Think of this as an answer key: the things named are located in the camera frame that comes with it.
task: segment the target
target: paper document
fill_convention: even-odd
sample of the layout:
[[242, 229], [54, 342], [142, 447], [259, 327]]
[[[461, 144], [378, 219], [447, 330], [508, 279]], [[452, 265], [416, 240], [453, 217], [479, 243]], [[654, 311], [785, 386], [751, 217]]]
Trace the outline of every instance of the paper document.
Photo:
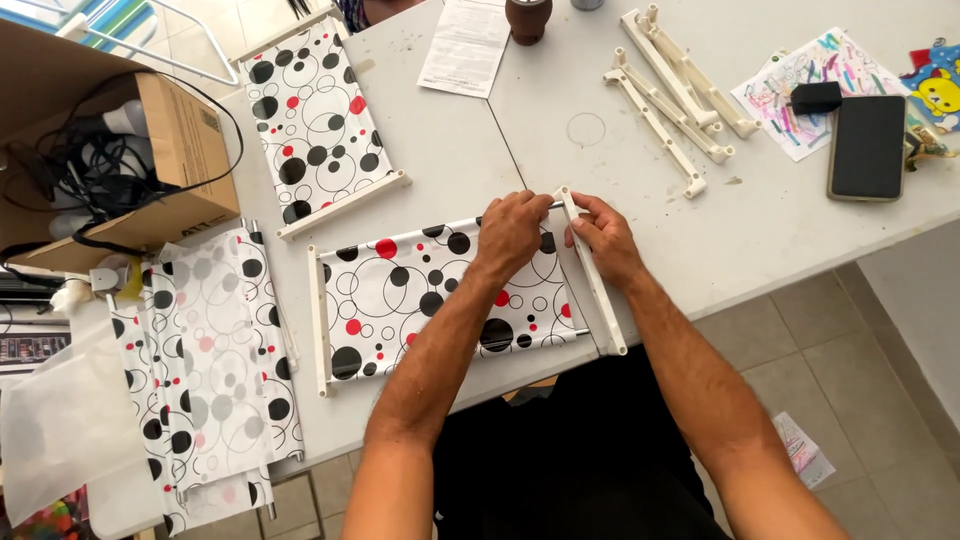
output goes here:
[[446, 0], [417, 84], [486, 99], [509, 36], [504, 0]]
[[799, 161], [827, 146], [833, 129], [827, 114], [794, 114], [787, 105], [790, 92], [800, 84], [828, 81], [840, 83], [845, 97], [910, 93], [896, 75], [839, 28], [777, 61], [771, 57], [759, 73], [731, 93], [754, 120], [763, 122], [763, 131], [793, 161]]
[[780, 440], [793, 462], [793, 470], [797, 471], [807, 488], [813, 489], [813, 486], [836, 472], [820, 452], [820, 447], [806, 436], [789, 414], [778, 414], [774, 418], [774, 427], [777, 428]]

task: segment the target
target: black sponge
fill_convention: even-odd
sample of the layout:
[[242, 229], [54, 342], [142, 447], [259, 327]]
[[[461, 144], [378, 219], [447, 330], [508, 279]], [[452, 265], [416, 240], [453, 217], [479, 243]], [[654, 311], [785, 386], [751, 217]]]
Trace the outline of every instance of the black sponge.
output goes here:
[[790, 106], [794, 114], [830, 112], [840, 107], [843, 94], [840, 83], [810, 83], [798, 85], [790, 92]]

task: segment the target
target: brown cup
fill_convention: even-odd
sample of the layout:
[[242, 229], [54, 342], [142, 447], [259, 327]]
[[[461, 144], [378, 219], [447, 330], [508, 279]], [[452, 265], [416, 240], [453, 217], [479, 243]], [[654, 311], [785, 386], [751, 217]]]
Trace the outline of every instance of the brown cup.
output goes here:
[[553, 0], [507, 0], [506, 11], [514, 41], [533, 45], [543, 37], [546, 21], [553, 12]]

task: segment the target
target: open cardboard box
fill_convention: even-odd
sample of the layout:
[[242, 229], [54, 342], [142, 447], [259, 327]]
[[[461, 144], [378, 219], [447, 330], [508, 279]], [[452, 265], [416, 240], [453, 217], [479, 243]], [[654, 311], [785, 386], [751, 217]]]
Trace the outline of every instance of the open cardboard box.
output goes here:
[[[103, 80], [143, 69], [138, 62], [0, 19], [0, 67], [7, 81], [0, 90], [0, 249], [29, 242], [53, 242], [48, 232], [57, 215], [31, 178], [6, 152], [10, 141], [33, 147], [58, 128], [69, 112]], [[136, 73], [87, 101], [78, 115], [114, 110], [139, 97], [147, 116], [157, 177], [168, 184], [192, 185], [229, 169], [217, 112], [162, 75]], [[239, 215], [233, 178], [156, 201], [97, 226], [88, 238], [134, 249], [156, 249]], [[10, 262], [86, 274], [110, 250], [90, 248], [70, 238], [53, 242]]]

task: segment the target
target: black phone screen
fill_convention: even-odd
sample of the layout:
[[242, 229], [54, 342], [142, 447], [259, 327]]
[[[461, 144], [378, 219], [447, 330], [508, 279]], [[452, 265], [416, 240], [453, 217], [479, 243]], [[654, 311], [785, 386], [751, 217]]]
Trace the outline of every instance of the black phone screen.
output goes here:
[[903, 181], [903, 96], [847, 98], [837, 110], [830, 192], [897, 199]]

